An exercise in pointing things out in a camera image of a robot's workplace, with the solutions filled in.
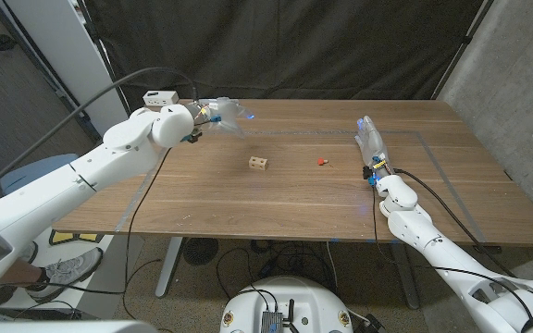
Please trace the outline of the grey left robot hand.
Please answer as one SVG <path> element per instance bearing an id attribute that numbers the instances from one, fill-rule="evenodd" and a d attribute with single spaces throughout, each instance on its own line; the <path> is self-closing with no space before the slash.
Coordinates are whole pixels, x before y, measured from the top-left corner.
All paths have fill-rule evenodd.
<path id="1" fill-rule="evenodd" d="M 201 121 L 201 129 L 208 131 L 220 131 L 244 137 L 244 131 L 238 123 L 239 118 L 252 119 L 254 113 L 241 105 L 237 99 L 218 97 L 215 99 L 200 99 L 201 106 L 197 118 Z"/>

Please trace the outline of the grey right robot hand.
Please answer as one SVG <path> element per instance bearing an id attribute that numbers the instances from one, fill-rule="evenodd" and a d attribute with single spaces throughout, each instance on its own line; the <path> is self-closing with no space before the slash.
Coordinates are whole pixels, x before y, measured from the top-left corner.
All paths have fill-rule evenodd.
<path id="1" fill-rule="evenodd" d="M 388 149 L 371 118 L 364 116 L 358 119 L 357 127 L 358 131 L 354 138 L 365 165 L 377 171 L 381 177 L 392 174 Z"/>

